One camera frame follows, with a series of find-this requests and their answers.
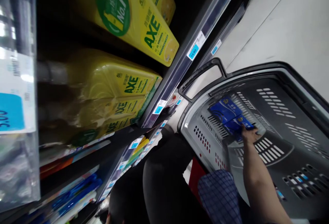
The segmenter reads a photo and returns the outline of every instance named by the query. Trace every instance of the price tag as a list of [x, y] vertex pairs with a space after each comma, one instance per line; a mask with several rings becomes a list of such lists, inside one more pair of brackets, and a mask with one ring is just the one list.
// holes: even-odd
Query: price tag
[[139, 143], [141, 142], [142, 138], [137, 138], [135, 141], [133, 141], [131, 143], [131, 145], [129, 146], [129, 149], [135, 149], [137, 148], [137, 146], [139, 145]]
[[217, 52], [218, 48], [219, 48], [221, 45], [222, 45], [222, 41], [219, 39], [219, 40], [217, 41], [217, 43], [216, 43], [214, 49], [211, 51], [211, 54], [214, 55], [214, 54]]
[[162, 109], [166, 106], [167, 101], [165, 100], [159, 100], [157, 107], [154, 109], [153, 114], [160, 114]]
[[166, 123], [168, 122], [168, 120], [165, 120], [160, 127], [164, 127], [166, 125]]
[[114, 186], [114, 184], [116, 183], [117, 180], [113, 180], [111, 182], [109, 182], [109, 185], [107, 186], [107, 188], [111, 188]]
[[157, 132], [155, 133], [155, 135], [159, 135], [160, 134], [160, 132], [161, 132], [161, 130], [159, 129], [159, 130], [157, 130]]
[[33, 58], [0, 50], [0, 134], [34, 132]]
[[117, 168], [117, 170], [123, 169], [127, 165], [128, 161], [121, 162]]
[[193, 61], [195, 56], [198, 54], [201, 47], [205, 43], [205, 41], [206, 41], [206, 38], [205, 38], [204, 34], [202, 33], [202, 31], [200, 31], [199, 34], [198, 34], [198, 37], [196, 38], [196, 40], [192, 44], [192, 46], [189, 49], [186, 56], [188, 56], [188, 58]]

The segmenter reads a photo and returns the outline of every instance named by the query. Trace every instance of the red item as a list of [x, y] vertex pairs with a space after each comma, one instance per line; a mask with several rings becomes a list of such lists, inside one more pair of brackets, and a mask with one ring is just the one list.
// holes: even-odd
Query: red item
[[199, 179], [204, 175], [206, 175], [206, 172], [202, 169], [198, 160], [195, 157], [193, 157], [190, 181], [188, 182], [188, 186], [191, 189], [192, 193], [195, 195], [195, 197], [198, 199], [198, 201], [201, 205], [202, 205], [202, 203], [201, 203], [201, 200], [199, 197], [199, 192], [198, 192], [198, 182], [199, 182]]

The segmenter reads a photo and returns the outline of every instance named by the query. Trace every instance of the blue package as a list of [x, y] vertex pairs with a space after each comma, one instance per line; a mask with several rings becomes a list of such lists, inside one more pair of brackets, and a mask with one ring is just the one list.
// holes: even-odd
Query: blue package
[[240, 108], [238, 108], [237, 105], [235, 105], [234, 102], [227, 96], [222, 98], [209, 109], [210, 112], [223, 124], [226, 124], [228, 121], [242, 114]]
[[235, 137], [237, 141], [242, 141], [242, 124], [244, 124], [247, 130], [250, 130], [254, 127], [243, 115], [239, 115], [236, 118], [228, 121], [224, 126]]

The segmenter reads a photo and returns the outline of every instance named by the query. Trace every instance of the leg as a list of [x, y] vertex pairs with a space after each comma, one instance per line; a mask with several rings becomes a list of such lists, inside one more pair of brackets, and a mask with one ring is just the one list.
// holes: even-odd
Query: leg
[[182, 175], [191, 159], [190, 148], [177, 135], [147, 159], [143, 191], [151, 224], [211, 223]]
[[111, 190], [109, 212], [112, 224], [143, 223], [148, 224], [148, 216], [143, 194], [143, 169], [144, 164], [156, 150], [163, 145], [159, 142], [135, 166], [130, 168], [118, 179]]

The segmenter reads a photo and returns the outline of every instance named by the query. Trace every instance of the blue product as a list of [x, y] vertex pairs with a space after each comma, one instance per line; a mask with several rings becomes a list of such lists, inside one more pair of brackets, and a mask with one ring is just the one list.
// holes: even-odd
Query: blue product
[[60, 217], [69, 212], [82, 198], [84, 198], [91, 191], [96, 190], [102, 183], [102, 180], [97, 178], [89, 186], [82, 189], [73, 199], [67, 202], [64, 206], [61, 206], [61, 208], [51, 216], [50, 223], [54, 223]]
[[228, 121], [242, 114], [240, 108], [238, 108], [237, 105], [235, 105], [234, 102], [227, 96], [222, 98], [209, 109], [212, 115], [218, 118], [223, 124], [226, 124]]
[[244, 124], [247, 130], [250, 130], [254, 127], [242, 114], [228, 121], [224, 126], [235, 137], [237, 141], [241, 141], [242, 124]]
[[60, 206], [67, 203], [70, 199], [75, 197], [84, 187], [88, 186], [97, 179], [96, 174], [90, 175], [84, 181], [80, 182], [78, 185], [73, 187], [67, 193], [63, 194], [59, 199], [57, 199], [52, 205], [52, 210], [57, 210]]

